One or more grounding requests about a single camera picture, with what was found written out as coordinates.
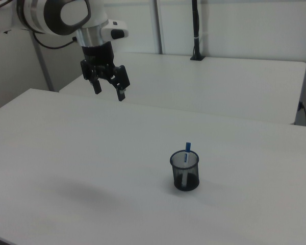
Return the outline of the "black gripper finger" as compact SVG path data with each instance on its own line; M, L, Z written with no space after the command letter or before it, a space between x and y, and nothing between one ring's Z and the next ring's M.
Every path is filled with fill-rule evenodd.
M128 74L123 65L113 68L110 83L116 89L118 100L120 102L123 101L125 99L126 88L130 86Z
M99 82L99 76L98 76L98 74L97 74L95 69L92 70L92 75L91 75L91 78L90 78L90 83L93 86L95 94L101 93L102 89L101 89L101 85L100 85L100 82Z

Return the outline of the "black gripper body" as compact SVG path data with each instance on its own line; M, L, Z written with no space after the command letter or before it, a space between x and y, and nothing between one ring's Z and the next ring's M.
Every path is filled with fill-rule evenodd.
M114 53L110 41L99 46L83 46L82 51L85 57L85 59L81 61L81 69L84 79L89 80L91 78L92 69L97 72L97 75L100 78L106 80L109 80L114 76Z

